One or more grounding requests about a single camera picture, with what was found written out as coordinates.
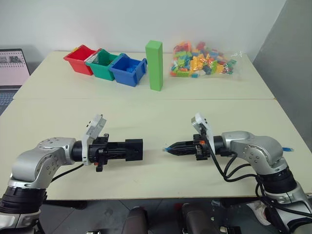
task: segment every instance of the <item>gray wall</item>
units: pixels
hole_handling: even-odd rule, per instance
[[[311,0],[286,1],[253,64],[311,150]]]

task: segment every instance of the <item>white wall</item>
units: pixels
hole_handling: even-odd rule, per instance
[[[204,40],[253,60],[285,0],[0,0],[0,47],[22,47],[36,66],[81,44],[143,52],[150,39],[170,52]]]

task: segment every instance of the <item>plastic bin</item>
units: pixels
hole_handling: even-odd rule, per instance
[[[90,56],[94,55],[96,52],[96,50],[91,50],[85,45],[81,45],[80,47],[78,47],[78,49],[66,55],[64,59],[66,61],[69,61],[75,72],[92,75],[93,72],[91,68],[87,66],[85,62]]]
[[[135,87],[146,73],[147,60],[142,61],[129,58],[126,54],[121,54],[109,69],[113,72],[118,83]]]
[[[106,50],[101,49],[88,61],[86,61],[86,65],[91,68],[96,77],[107,80],[114,80],[114,74],[109,69],[114,65],[117,57],[118,55],[112,55]]]

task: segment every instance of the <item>white bracket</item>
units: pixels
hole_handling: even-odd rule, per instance
[[[208,141],[210,143],[211,149],[215,154],[214,134],[211,129],[210,123],[200,113],[197,113],[192,118],[192,126],[198,131],[199,134],[200,134],[200,126],[199,126],[200,124],[203,124],[205,126]]]
[[[89,145],[92,144],[100,132],[102,131],[106,120],[103,119],[103,115],[96,115],[93,120],[91,120],[87,125],[87,131],[82,136],[81,145],[82,145],[82,162],[84,165],[90,165],[88,151]]]

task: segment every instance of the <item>green plastic bin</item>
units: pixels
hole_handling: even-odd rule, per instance
[[[96,77],[113,81],[115,77],[109,69],[114,65],[114,60],[117,58],[118,55],[112,55],[101,49],[86,61],[86,65],[91,68]]]

